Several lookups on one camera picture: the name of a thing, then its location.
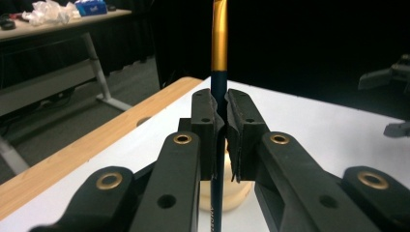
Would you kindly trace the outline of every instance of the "screw hole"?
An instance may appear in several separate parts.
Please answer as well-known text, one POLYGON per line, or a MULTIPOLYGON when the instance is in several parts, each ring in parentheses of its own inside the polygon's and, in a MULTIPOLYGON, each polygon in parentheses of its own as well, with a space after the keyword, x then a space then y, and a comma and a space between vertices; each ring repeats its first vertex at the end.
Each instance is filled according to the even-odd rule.
POLYGON ((96 185, 100 190, 115 189, 123 181, 123 176, 119 172, 104 173, 97 180, 96 185))
POLYGON ((326 208, 335 209, 337 208, 337 201, 329 195, 322 195, 319 197, 319 202, 326 208))
POLYGON ((387 189, 389 187, 389 183, 384 179, 382 176, 372 173, 369 171, 361 171, 358 174, 358 179, 364 185, 369 186, 374 189, 387 189))
POLYGON ((279 135, 279 134, 274 134, 271 136, 271 141, 277 144, 286 144, 289 142, 289 138, 279 135))
POLYGON ((172 208, 175 203, 177 202, 177 199, 173 195, 163 195, 158 199, 157 204, 160 206, 162 209, 169 209, 172 208))
POLYGON ((178 134, 174 137, 174 142, 178 144, 187 144, 192 141, 192 138, 187 134, 178 134))

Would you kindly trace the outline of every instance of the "dark background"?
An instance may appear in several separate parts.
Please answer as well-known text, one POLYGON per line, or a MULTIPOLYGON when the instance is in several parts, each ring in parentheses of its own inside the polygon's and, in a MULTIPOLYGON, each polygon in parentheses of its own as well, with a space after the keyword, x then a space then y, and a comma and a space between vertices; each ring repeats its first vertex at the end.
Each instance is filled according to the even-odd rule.
MULTIPOLYGON (((32 3, 38 0, 0 0, 0 15, 32 12, 32 3)), ((66 6, 69 0, 56 0, 66 6)), ((94 47, 99 55, 105 75, 122 70, 137 60, 145 60, 154 54, 148 13, 151 0, 105 0, 118 9, 132 10, 130 20, 115 26, 98 24, 90 31, 94 47)), ((0 64, 1 88, 23 80, 59 70, 88 58, 84 42, 78 38, 57 45, 48 45, 4 56, 0 64)))
MULTIPOLYGON (((210 75, 213 1, 151 9, 160 83, 210 75)), ((229 79, 410 118, 405 82, 358 90, 360 77, 410 52, 404 1, 228 1, 229 79)))

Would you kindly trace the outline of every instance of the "black curtain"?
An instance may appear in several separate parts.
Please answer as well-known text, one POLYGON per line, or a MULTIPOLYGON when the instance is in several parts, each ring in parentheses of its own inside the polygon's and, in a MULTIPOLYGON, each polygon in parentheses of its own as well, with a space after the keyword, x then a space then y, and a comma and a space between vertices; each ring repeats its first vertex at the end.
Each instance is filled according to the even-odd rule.
MULTIPOLYGON (((155 0, 160 83, 210 75, 212 0, 155 0)), ((410 52, 406 1, 228 1, 229 79, 410 118, 404 82, 358 90, 362 74, 410 52)))

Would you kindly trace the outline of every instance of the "black plastic part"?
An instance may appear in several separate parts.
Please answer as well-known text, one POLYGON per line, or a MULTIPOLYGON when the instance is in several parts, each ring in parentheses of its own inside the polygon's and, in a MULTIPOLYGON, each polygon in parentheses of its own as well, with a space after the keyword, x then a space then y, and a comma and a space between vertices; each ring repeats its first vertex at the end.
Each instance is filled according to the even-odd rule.
POLYGON ((406 63, 397 63, 392 65, 392 70, 394 71, 395 75, 398 75, 396 79, 398 80, 408 80, 410 75, 410 64, 408 61, 406 63))
POLYGON ((248 94, 229 89, 226 98, 228 151, 234 175, 232 179, 236 177, 238 182, 254 181, 259 160, 255 147, 269 128, 248 94))
POLYGON ((388 137, 409 137, 410 136, 410 121, 401 124, 389 124, 385 127, 383 134, 388 137))
MULTIPOLYGON (((289 134, 264 134, 258 154, 266 171, 258 173, 256 182, 266 185, 271 179, 277 191, 270 194, 284 203, 280 223, 275 222, 278 216, 269 218, 272 210, 266 210, 275 206, 261 205, 266 221, 275 222, 277 231, 380 231, 289 134)), ((260 192, 256 192, 259 204, 269 203, 272 197, 264 199, 267 193, 260 192)))
POLYGON ((394 178, 374 168, 358 166, 346 169, 341 183, 383 231, 410 231, 410 191, 394 178))
POLYGON ((155 161, 148 166, 142 168, 141 170, 133 174, 134 181, 134 191, 136 193, 135 205, 138 210, 139 205, 141 204, 142 198, 144 197, 145 189, 147 188, 148 182, 150 181, 151 173, 153 172, 155 161))
POLYGON ((391 69, 365 73, 360 77, 359 90, 387 85, 393 79, 391 69))
POLYGON ((209 181, 216 172, 218 137, 223 133, 224 122, 217 113, 217 102, 209 89, 192 95, 191 118, 180 119, 178 131, 191 131, 201 139, 201 181, 209 181))
POLYGON ((211 71, 211 94, 217 101, 218 114, 222 119, 226 119, 226 100, 228 72, 211 71))
POLYGON ((66 212, 55 224, 30 231, 126 231, 137 207, 134 187, 133 173, 129 169, 115 166, 100 169, 78 189, 66 212), (121 179, 119 185, 110 189, 98 188, 99 179, 112 173, 116 174, 102 179, 102 185, 107 187, 121 179))
POLYGON ((0 27, 3 31, 15 29, 15 21, 10 18, 8 14, 0 16, 0 27))
POLYGON ((258 180, 255 182, 254 188, 257 200, 269 231, 278 231, 278 226, 282 221, 284 202, 265 165, 261 164, 258 167, 256 174, 258 180))
POLYGON ((199 169, 199 137, 187 131, 170 134, 130 231, 196 231, 199 169))

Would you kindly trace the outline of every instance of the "gray floor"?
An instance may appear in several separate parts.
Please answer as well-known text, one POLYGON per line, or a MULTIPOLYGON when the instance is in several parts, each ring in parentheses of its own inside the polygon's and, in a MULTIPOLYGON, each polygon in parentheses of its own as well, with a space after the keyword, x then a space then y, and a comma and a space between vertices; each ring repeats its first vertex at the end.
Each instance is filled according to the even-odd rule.
MULTIPOLYGON (((113 72, 107 82, 111 96, 130 105, 142 102, 160 89, 154 58, 113 72)), ((70 98, 44 106, 13 123, 3 137, 29 165, 34 165, 122 113, 97 101, 99 93, 97 82, 80 86, 70 98)), ((13 171, 0 158, 0 184, 13 176, 13 171)))

